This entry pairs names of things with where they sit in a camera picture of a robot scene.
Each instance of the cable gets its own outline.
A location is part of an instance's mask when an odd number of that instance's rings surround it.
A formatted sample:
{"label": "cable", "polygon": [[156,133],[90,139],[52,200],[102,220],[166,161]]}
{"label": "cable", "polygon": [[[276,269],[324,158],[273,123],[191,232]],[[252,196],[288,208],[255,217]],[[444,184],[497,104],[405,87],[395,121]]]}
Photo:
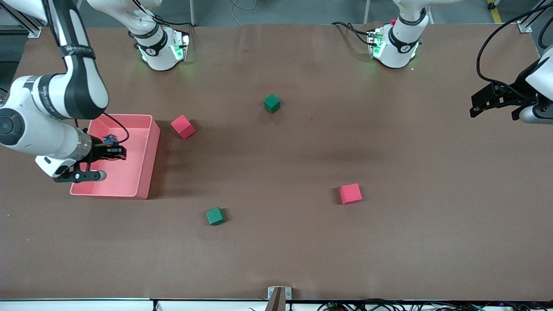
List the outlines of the cable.
{"label": "cable", "polygon": [[551,23],[553,22],[553,17],[551,17],[547,23],[545,23],[545,26],[543,27],[543,29],[540,31],[540,35],[538,36],[538,45],[542,48],[542,49],[547,49],[548,46],[544,44],[544,33],[545,31],[547,30],[547,28],[549,27],[549,25],[551,25]]}
{"label": "cable", "polygon": [[114,117],[108,115],[105,112],[103,112],[102,114],[105,115],[106,117],[112,119],[115,123],[117,123],[117,125],[119,125],[122,129],[125,130],[125,133],[127,134],[127,136],[122,141],[119,141],[118,142],[119,144],[122,144],[122,143],[126,142],[129,139],[129,137],[131,137],[131,135],[129,134],[129,131],[127,130],[127,128],[125,126],[123,126],[119,121],[117,121]]}
{"label": "cable", "polygon": [[526,13],[523,13],[511,20],[509,20],[508,22],[504,23],[503,25],[499,26],[494,32],[492,32],[491,35],[489,35],[488,39],[486,39],[486,41],[484,41],[484,44],[482,45],[482,47],[480,48],[480,51],[478,52],[478,57],[476,57],[476,73],[478,74],[478,76],[480,77],[480,79],[484,80],[484,81],[488,81],[488,82],[491,82],[491,83],[496,83],[496,84],[499,84],[503,87],[506,87],[508,88],[510,91],[512,91],[513,93],[515,93],[517,96],[521,97],[521,98],[524,98],[524,99],[528,99],[527,96],[525,95],[522,95],[521,93],[519,93],[517,90],[515,90],[514,88],[512,88],[510,85],[504,83],[504,82],[501,82],[499,80],[495,80],[495,79],[491,79],[491,78],[488,78],[486,76],[484,76],[482,74],[482,72],[480,71],[480,58],[482,57],[482,53],[484,52],[484,49],[486,48],[486,46],[488,45],[488,43],[492,40],[492,38],[503,28],[505,28],[507,25],[509,25],[510,23],[516,21],[516,20],[519,20],[523,17],[526,17],[528,15],[531,15],[531,14],[534,14],[536,12],[539,12],[539,11],[543,11],[545,9],[548,9],[550,7],[553,7],[553,3],[550,3],[546,6],[543,6],[543,7],[540,7],[540,8],[535,8],[535,9],[532,9]]}
{"label": "cable", "polygon": [[161,17],[159,15],[156,15],[156,14],[150,15],[150,14],[148,14],[148,12],[146,12],[146,10],[144,9],[144,7],[142,6],[142,4],[140,3],[139,0],[132,0],[132,1],[142,12],[144,12],[144,14],[150,16],[156,24],[159,24],[159,25],[176,25],[176,26],[179,26],[179,25],[192,25],[192,23],[172,23],[172,22],[166,21],[165,19],[163,19],[163,17]]}
{"label": "cable", "polygon": [[344,26],[346,27],[349,31],[352,31],[353,33],[355,33],[355,35],[357,36],[357,38],[367,44],[367,45],[370,45],[370,46],[377,46],[376,43],[372,43],[372,42],[368,42],[368,41],[365,41],[363,38],[361,38],[360,34],[363,34],[363,35],[367,35],[367,32],[362,32],[360,30],[357,30],[353,27],[353,25],[351,23],[342,23],[342,22],[334,22],[332,23],[332,25],[340,25],[340,26]]}
{"label": "cable", "polygon": [[253,0],[253,6],[251,8],[244,8],[244,7],[241,7],[238,5],[238,1],[240,0],[231,0],[232,1],[232,6],[231,6],[231,15],[232,15],[232,18],[234,18],[234,21],[238,24],[238,25],[242,25],[242,23],[240,23],[238,21],[238,19],[236,19],[236,17],[234,16],[234,7],[236,6],[237,8],[239,9],[242,9],[244,11],[251,11],[253,9],[255,9],[257,7],[257,0]]}

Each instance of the table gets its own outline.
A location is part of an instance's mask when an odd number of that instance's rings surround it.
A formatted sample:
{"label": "table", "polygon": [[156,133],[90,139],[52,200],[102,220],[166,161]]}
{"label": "table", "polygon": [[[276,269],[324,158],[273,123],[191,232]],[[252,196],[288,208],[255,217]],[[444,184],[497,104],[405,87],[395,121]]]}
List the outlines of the table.
{"label": "table", "polygon": [[[1,148],[0,298],[257,298],[278,284],[301,299],[551,299],[552,127],[509,108],[469,118],[495,27],[429,25],[398,70],[335,26],[200,27],[189,63],[166,72],[125,29],[89,29],[108,112],[161,128],[150,197],[74,197]],[[482,70],[511,82],[537,57],[511,25]],[[63,70],[45,31],[16,76]],[[169,124],[182,113],[187,140]],[[351,183],[364,201],[342,206]],[[211,227],[215,206],[229,221]]]}

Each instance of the pink tray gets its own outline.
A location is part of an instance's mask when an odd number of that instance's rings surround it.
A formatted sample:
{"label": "pink tray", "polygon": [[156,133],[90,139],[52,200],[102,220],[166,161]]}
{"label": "pink tray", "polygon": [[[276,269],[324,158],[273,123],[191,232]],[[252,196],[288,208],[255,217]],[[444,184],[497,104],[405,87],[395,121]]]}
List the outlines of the pink tray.
{"label": "pink tray", "polygon": [[[70,193],[91,198],[145,200],[150,191],[158,150],[159,127],[153,117],[148,115],[111,116],[124,125],[131,135],[122,144],[127,149],[127,159],[94,162],[90,169],[106,172],[107,178],[101,182],[73,184]],[[119,139],[126,137],[125,131],[105,115],[90,121],[88,133],[98,138],[108,134]]]}

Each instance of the robotic arm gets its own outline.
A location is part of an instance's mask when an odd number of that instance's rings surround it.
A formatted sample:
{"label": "robotic arm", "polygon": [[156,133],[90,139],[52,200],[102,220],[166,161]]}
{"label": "robotic arm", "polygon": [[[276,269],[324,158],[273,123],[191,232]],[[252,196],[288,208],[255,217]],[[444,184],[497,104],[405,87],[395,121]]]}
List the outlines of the robotic arm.
{"label": "robotic arm", "polygon": [[393,24],[369,33],[369,53],[390,68],[401,68],[415,56],[420,35],[428,25],[427,6],[454,4],[462,0],[393,0],[399,16]]}
{"label": "robotic arm", "polygon": [[69,178],[81,162],[125,158],[117,143],[104,144],[65,119],[95,119],[108,105],[85,27],[72,0],[5,0],[15,9],[45,19],[58,44],[67,72],[17,78],[0,108],[0,144],[36,155],[36,163],[57,182],[102,180],[105,173]]}
{"label": "robotic arm", "polygon": [[513,120],[525,123],[553,124],[553,46],[509,86],[490,83],[472,95],[471,117],[491,108],[520,106]]}
{"label": "robotic arm", "polygon": [[94,9],[120,21],[138,43],[142,59],[159,71],[169,70],[184,60],[189,36],[160,25],[149,8],[158,7],[163,0],[88,0]]}

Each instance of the wire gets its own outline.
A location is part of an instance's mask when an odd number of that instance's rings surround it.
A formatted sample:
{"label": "wire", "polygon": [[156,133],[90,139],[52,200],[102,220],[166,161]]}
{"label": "wire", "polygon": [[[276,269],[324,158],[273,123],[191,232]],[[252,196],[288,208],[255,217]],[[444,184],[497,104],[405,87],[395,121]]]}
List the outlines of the wire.
{"label": "wire", "polygon": [[538,45],[542,48],[542,49],[547,49],[548,46],[544,44],[544,33],[545,31],[547,30],[547,28],[549,27],[549,25],[551,25],[551,23],[553,23],[553,17],[551,17],[547,23],[545,23],[545,26],[543,27],[543,29],[540,31],[540,35],[538,36]]}
{"label": "wire", "polygon": [[353,308],[349,306],[348,304],[343,304],[339,302],[327,302],[322,305],[320,305],[317,308],[317,311],[321,311],[321,309],[325,307],[322,311],[335,311],[335,310],[343,310],[343,311],[353,311]]}
{"label": "wire", "polygon": [[476,73],[478,74],[478,76],[480,77],[480,79],[484,80],[484,81],[488,81],[488,82],[491,82],[491,83],[496,83],[496,84],[499,84],[501,86],[504,86],[506,88],[508,88],[509,90],[511,90],[513,93],[515,93],[517,96],[521,97],[521,98],[524,98],[524,99],[528,99],[527,96],[525,95],[522,95],[521,93],[519,93],[517,90],[515,90],[514,88],[512,88],[510,85],[504,83],[504,82],[501,82],[499,80],[495,80],[495,79],[491,79],[491,78],[488,78],[486,76],[484,76],[482,74],[482,72],[480,71],[480,58],[482,57],[482,53],[484,52],[484,49],[486,48],[486,46],[488,45],[488,43],[492,40],[492,38],[499,32],[501,31],[501,29],[505,28],[507,25],[509,25],[510,23],[516,21],[516,20],[519,20],[523,17],[526,17],[528,15],[531,15],[531,14],[534,14],[536,12],[539,12],[539,11],[543,11],[545,9],[548,9],[550,7],[553,7],[553,3],[550,3],[550,4],[547,4],[543,7],[540,7],[540,8],[536,8],[536,9],[532,9],[526,13],[523,13],[511,20],[509,20],[508,22],[505,22],[503,25],[499,26],[494,32],[492,32],[491,35],[489,35],[488,39],[486,39],[486,41],[484,41],[484,44],[482,45],[482,47],[480,48],[480,51],[478,52],[478,57],[476,57]]}
{"label": "wire", "polygon": [[142,11],[144,12],[144,14],[150,16],[154,22],[158,25],[176,25],[176,26],[179,26],[179,25],[192,25],[192,23],[172,23],[172,22],[168,22],[166,21],[165,19],[163,19],[163,17],[159,16],[159,15],[150,15],[148,14],[148,12],[146,12],[146,10],[144,9],[144,7],[142,6],[142,4],[140,3],[139,0],[132,0],[134,2],[134,4]]}
{"label": "wire", "polygon": [[119,121],[117,121],[114,117],[108,115],[105,112],[103,112],[102,114],[105,115],[106,117],[112,119],[115,123],[117,123],[117,125],[119,125],[122,129],[125,130],[125,133],[127,134],[127,136],[122,141],[119,141],[118,142],[119,144],[122,144],[122,143],[126,142],[131,137],[131,135],[129,134],[129,131],[127,130],[127,128],[125,126],[123,126]]}
{"label": "wire", "polygon": [[351,23],[347,23],[347,24],[346,24],[346,23],[342,23],[342,22],[334,22],[334,23],[332,23],[332,25],[344,26],[344,27],[346,27],[349,31],[352,31],[353,33],[355,33],[355,35],[357,36],[357,38],[358,38],[361,42],[363,42],[363,43],[365,43],[365,44],[367,44],[367,45],[370,45],[370,46],[377,46],[376,43],[368,42],[368,41],[365,41],[363,38],[361,38],[360,34],[362,34],[362,35],[367,35],[368,31],[362,32],[362,31],[360,31],[360,30],[357,30],[357,29],[355,29],[355,28],[353,27],[353,25],[352,25]]}
{"label": "wire", "polygon": [[231,6],[231,15],[232,15],[232,18],[234,18],[234,21],[238,24],[238,25],[242,25],[242,23],[240,23],[238,21],[238,19],[236,19],[236,16],[234,16],[234,7],[236,6],[237,8],[239,9],[242,9],[244,11],[251,11],[253,9],[255,9],[257,7],[257,0],[253,0],[253,6],[251,8],[244,8],[244,7],[241,7],[237,2],[240,1],[240,0],[231,0],[232,1],[232,6]]}

